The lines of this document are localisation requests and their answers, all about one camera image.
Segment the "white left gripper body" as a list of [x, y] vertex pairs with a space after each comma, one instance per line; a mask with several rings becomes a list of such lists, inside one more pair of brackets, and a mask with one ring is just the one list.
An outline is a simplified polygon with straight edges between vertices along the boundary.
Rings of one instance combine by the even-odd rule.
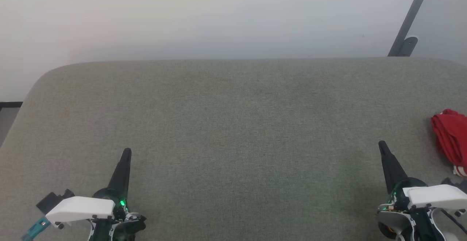
[[92, 197], [70, 190], [63, 195], [51, 192], [46, 196], [46, 219], [60, 229], [65, 223], [89, 223], [89, 241], [134, 241], [146, 229], [145, 216], [130, 212], [127, 200], [113, 189], [101, 189]]

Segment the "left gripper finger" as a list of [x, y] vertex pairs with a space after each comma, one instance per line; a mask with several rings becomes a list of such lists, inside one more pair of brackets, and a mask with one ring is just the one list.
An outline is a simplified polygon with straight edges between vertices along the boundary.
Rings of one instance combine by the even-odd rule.
[[130, 148], [125, 148], [123, 151], [123, 164], [124, 164], [124, 183], [123, 183], [123, 197], [127, 199], [128, 187], [130, 184], [130, 166], [131, 166], [132, 151]]
[[110, 182], [108, 183], [107, 188], [113, 189], [117, 192], [119, 198], [123, 198], [123, 183], [124, 183], [124, 164], [123, 164], [123, 153], [117, 166], [112, 174]]

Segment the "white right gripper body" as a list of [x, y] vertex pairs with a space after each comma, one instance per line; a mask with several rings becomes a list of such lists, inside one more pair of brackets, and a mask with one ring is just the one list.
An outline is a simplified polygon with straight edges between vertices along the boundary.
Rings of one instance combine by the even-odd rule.
[[459, 238], [442, 231], [434, 219], [438, 213], [447, 216], [464, 233], [466, 228], [448, 210], [463, 214], [466, 193], [449, 184], [422, 186], [415, 178], [397, 183], [394, 188], [395, 211], [405, 215], [407, 226], [394, 226], [396, 241], [458, 241]]

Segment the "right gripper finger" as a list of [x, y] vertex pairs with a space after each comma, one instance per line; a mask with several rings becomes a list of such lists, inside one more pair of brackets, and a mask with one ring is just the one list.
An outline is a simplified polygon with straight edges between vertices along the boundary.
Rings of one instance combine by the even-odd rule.
[[396, 162], [398, 162], [398, 164], [396, 163], [396, 166], [397, 166], [397, 173], [398, 173], [398, 182], [397, 183], [400, 183], [401, 181], [404, 181], [407, 179], [407, 174], [405, 173], [404, 169], [402, 168], [402, 166], [400, 165], [399, 161], [397, 160]]
[[398, 173], [396, 166], [396, 163], [398, 164], [398, 162], [396, 162], [397, 158], [391, 153], [385, 141], [379, 141], [378, 146], [381, 155], [381, 163], [386, 183], [387, 194], [389, 195], [392, 193], [395, 184], [398, 182]]

